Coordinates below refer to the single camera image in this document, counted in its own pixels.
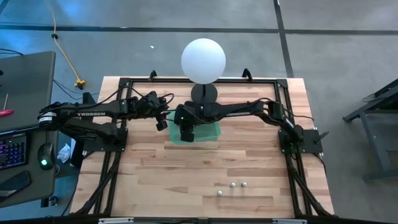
green mat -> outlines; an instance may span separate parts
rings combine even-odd
[[[174,120],[175,112],[171,112],[167,118]],[[181,141],[180,127],[172,121],[168,121],[170,140],[174,144],[191,144],[192,142]],[[202,124],[193,128],[195,140],[193,142],[202,142],[217,139],[221,134],[218,122],[212,124]]]

crumpled paper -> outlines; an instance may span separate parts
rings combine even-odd
[[[69,159],[70,154],[70,147],[68,144],[65,144],[65,146],[58,152],[57,159],[60,159],[62,163],[65,163]]]

yellow cable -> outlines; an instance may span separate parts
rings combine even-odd
[[[49,0],[45,0],[45,3],[46,3],[47,7],[49,8],[49,10],[50,10],[50,12],[51,12],[52,20],[53,20],[53,23],[54,23],[54,34],[56,34],[56,31],[57,31],[57,23],[55,22],[54,11],[53,11],[53,9],[52,9],[52,7],[51,7],[51,4],[49,3]],[[76,78],[77,78],[77,82],[80,82],[81,80],[80,80],[79,76],[77,75],[77,72],[76,72],[76,70],[75,70],[75,67],[74,67],[74,66],[72,65],[72,63],[70,62],[68,56],[67,56],[66,53],[62,50],[62,48],[61,48],[61,46],[58,44],[56,38],[53,38],[53,40],[54,40],[55,44],[57,45],[57,47],[58,47],[58,48],[60,49],[60,51],[62,52],[63,56],[65,56],[65,59],[67,60],[67,62],[68,62],[68,64],[70,65],[70,67],[72,68],[73,72],[75,73]]]

computer mouse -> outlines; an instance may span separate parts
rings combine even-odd
[[[37,159],[39,160],[40,168],[49,170],[55,165],[53,144],[46,142],[39,147],[37,152]]]

red object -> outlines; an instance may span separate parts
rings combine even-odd
[[[13,114],[13,112],[14,112],[13,110],[2,110],[0,111],[0,117]]]

